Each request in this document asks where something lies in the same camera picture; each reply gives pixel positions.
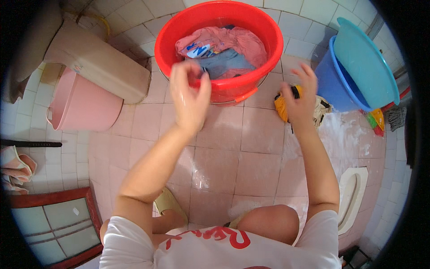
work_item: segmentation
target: pink towel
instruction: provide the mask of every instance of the pink towel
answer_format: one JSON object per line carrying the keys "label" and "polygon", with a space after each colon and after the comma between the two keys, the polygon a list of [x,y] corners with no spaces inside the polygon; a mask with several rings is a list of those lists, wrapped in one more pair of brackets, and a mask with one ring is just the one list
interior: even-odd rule
{"label": "pink towel", "polygon": [[15,146],[5,147],[0,151],[0,172],[3,186],[7,190],[28,194],[28,190],[18,187],[29,182],[36,171],[37,164],[25,154],[16,152]]}
{"label": "pink towel", "polygon": [[187,57],[192,48],[203,48],[209,44],[210,50],[221,52],[232,48],[256,68],[267,62],[267,54],[263,42],[250,30],[241,27],[233,29],[205,27],[194,31],[191,35],[181,38],[175,44],[176,52]]}

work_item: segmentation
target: slipper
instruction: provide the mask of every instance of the slipper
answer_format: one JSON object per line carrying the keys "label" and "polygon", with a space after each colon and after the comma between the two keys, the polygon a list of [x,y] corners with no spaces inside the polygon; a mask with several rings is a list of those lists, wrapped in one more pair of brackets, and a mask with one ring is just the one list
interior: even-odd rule
{"label": "slipper", "polygon": [[173,194],[166,187],[162,189],[162,193],[154,201],[154,205],[157,208],[160,215],[163,215],[163,211],[166,209],[172,209],[184,219],[185,223],[188,223],[188,218],[185,212],[182,210],[181,206],[176,201]]}

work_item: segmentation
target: right hand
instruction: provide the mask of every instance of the right hand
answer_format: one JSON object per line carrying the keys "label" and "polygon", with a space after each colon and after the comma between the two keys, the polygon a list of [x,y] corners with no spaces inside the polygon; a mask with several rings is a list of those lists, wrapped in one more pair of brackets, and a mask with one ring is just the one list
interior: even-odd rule
{"label": "right hand", "polygon": [[187,60],[174,64],[170,75],[176,124],[190,136],[194,136],[203,126],[211,97],[212,86],[208,73],[202,75],[198,92],[188,84],[188,78],[195,78],[200,72],[197,62]]}
{"label": "right hand", "polygon": [[294,99],[290,85],[281,83],[282,95],[285,98],[288,121],[294,129],[313,127],[313,112],[315,110],[317,79],[313,70],[306,64],[300,64],[302,70],[291,69],[291,73],[300,78],[302,93],[300,99]]}

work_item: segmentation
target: blue plastic bucket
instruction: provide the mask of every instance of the blue plastic bucket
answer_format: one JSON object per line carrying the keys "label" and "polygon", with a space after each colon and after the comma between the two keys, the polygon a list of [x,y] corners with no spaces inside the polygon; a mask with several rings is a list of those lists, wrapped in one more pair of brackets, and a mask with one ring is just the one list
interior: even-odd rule
{"label": "blue plastic bucket", "polygon": [[318,78],[318,95],[324,97],[334,112],[346,112],[362,109],[372,111],[357,85],[339,63],[333,51],[336,36],[330,38],[329,50],[315,69]]}

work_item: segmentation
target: left hand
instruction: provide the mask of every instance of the left hand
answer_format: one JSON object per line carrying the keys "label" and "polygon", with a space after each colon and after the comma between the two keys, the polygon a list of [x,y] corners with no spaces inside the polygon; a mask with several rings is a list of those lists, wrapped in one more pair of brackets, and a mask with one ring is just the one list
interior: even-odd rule
{"label": "left hand", "polygon": [[200,72],[199,64],[187,60],[174,64],[170,75],[176,123],[191,136],[200,130],[205,121],[212,90],[208,73],[202,75],[198,92],[189,86],[188,77],[197,77]]}

